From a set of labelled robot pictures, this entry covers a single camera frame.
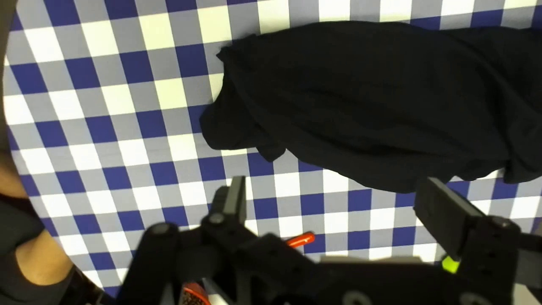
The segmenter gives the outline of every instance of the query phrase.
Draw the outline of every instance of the blue and white checkered tablecloth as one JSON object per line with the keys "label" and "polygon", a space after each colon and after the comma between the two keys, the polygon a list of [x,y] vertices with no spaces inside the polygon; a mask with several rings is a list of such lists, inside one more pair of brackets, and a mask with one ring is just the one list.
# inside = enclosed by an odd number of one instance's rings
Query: blue and white checkered tablecloth
{"label": "blue and white checkered tablecloth", "polygon": [[[18,0],[5,82],[13,160],[32,205],[74,265],[108,293],[142,231],[196,227],[213,192],[247,177],[254,232],[316,232],[303,251],[360,258],[440,249],[413,195],[359,187],[284,155],[213,151],[198,117],[222,87],[220,46],[315,21],[405,21],[428,29],[542,27],[540,0]],[[532,231],[542,180],[450,187]]]}

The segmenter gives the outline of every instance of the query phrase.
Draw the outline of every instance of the black object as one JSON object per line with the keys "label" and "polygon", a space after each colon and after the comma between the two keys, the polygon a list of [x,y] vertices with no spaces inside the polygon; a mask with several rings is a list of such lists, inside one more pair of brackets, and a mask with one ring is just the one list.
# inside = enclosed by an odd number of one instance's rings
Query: black object
{"label": "black object", "polygon": [[235,305],[508,305],[515,282],[542,288],[542,265],[525,268],[521,254],[540,261],[540,238],[479,214],[433,178],[418,187],[415,212],[460,260],[455,275],[423,263],[313,263],[272,234],[247,231],[244,205],[244,178],[233,178],[198,229],[147,229],[115,304],[174,305],[183,283],[201,278]]}
{"label": "black object", "polygon": [[233,41],[201,117],[213,149],[288,149],[360,185],[542,175],[542,33],[310,24]]}

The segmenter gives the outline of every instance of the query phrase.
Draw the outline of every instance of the black fabric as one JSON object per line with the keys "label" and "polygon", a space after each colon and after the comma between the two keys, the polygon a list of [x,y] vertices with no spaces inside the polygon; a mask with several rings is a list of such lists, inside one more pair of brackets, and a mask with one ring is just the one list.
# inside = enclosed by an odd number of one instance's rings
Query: black fabric
{"label": "black fabric", "polygon": [[542,173],[542,34],[330,22],[223,48],[201,117],[213,149],[291,151],[366,187]]}
{"label": "black fabric", "polygon": [[0,202],[0,304],[59,305],[73,271],[64,282],[49,287],[37,287],[23,278],[15,261],[15,248],[35,238],[44,231],[44,226],[22,207],[23,202],[6,200],[8,199],[1,199]]}

